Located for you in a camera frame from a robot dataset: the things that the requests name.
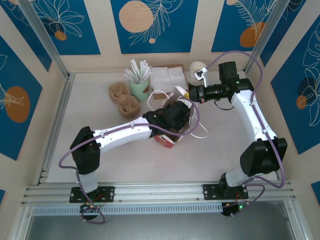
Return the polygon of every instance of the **stack of paper cups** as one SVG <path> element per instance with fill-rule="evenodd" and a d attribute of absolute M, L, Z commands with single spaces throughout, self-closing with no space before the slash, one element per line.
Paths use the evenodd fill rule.
<path fill-rule="evenodd" d="M 205 65 L 203 62 L 200 61 L 194 61 L 190 65 L 190 72 L 188 77 L 189 86 L 200 86 L 204 84 L 204 81 L 199 81 L 195 75 L 196 71 L 205 68 L 207 65 Z"/>

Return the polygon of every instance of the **metal post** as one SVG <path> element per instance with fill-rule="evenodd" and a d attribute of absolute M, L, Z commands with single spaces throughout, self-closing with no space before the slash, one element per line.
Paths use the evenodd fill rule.
<path fill-rule="evenodd" d="M 24 14 L 25 18 L 28 20 L 30 26 L 32 27 L 33 31 L 35 32 L 38 39 L 42 43 L 44 49 L 47 51 L 50 58 L 55 63 L 57 69 L 62 74 L 63 78 L 67 81 L 69 72 L 65 64 L 63 63 L 62 59 L 60 58 L 58 50 L 56 49 L 54 43 L 52 42 L 47 30 L 42 24 L 31 2 L 25 1 L 25 0 L 16 0 L 16 1 L 22 13 Z"/>
<path fill-rule="evenodd" d="M 255 46 L 252 50 L 252 56 L 255 58 L 258 58 L 262 51 L 264 50 L 267 42 L 270 39 L 271 34 L 275 30 L 279 20 L 282 17 L 282 14 L 286 10 L 290 0 L 274 0 L 277 1 L 277 3 L 274 6 L 274 9 L 272 10 L 265 27 L 263 28 L 262 33 L 260 34 L 260 37 L 256 41 Z M 246 63 L 244 71 L 246 74 L 249 74 L 253 69 L 254 61 L 250 58 L 249 61 Z"/>

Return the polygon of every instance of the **green cup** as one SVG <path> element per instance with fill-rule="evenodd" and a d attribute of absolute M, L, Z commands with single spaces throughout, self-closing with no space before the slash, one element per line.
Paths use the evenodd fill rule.
<path fill-rule="evenodd" d="M 146 79 L 143 83 L 130 83 L 131 94 L 139 101 L 143 102 L 149 97 L 149 80 Z"/>

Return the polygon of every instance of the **white napkin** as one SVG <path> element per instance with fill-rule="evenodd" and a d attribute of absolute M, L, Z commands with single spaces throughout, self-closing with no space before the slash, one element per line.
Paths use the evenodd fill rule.
<path fill-rule="evenodd" d="M 167 67 L 153 67 L 150 76 L 150 85 L 153 90 L 161 90 L 169 93 L 174 89 L 173 83 L 169 77 Z"/>
<path fill-rule="evenodd" d="M 185 80 L 184 72 L 182 71 L 182 67 L 172 67 L 168 69 L 169 72 L 169 78 L 171 79 L 171 82 L 173 86 L 180 86 L 183 89 L 187 90 L 187 83 Z"/>

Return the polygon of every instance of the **white tabletop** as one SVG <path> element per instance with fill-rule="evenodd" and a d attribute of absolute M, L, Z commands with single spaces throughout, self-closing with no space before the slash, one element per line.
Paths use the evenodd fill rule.
<path fill-rule="evenodd" d="M 217 72 L 209 72 L 209 76 L 213 82 L 219 83 Z M 108 94 L 109 85 L 119 81 L 126 82 L 122 72 L 76 74 L 47 183 L 76 182 L 75 173 L 59 168 L 58 162 L 69 150 L 81 128 L 111 128 L 129 122 L 150 110 L 145 101 L 140 105 L 139 115 L 133 119 L 122 118 Z M 152 100 L 150 105 L 156 109 L 161 102 L 162 100 Z M 232 107 L 227 99 L 222 99 L 218 104 L 222 108 Z M 248 147 L 246 131 L 235 109 L 223 111 L 213 102 L 207 102 L 199 105 L 199 110 L 200 122 L 209 132 L 207 138 L 197 139 L 188 135 L 172 149 L 165 148 L 154 139 L 137 140 L 121 145 L 100 156 L 98 182 L 218 181 L 223 173 L 239 165 L 240 156 Z M 206 135 L 201 127 L 198 127 L 194 134 Z M 63 164 L 76 166 L 71 155 Z M 276 180 L 276 174 L 268 174 L 267 178 Z"/>

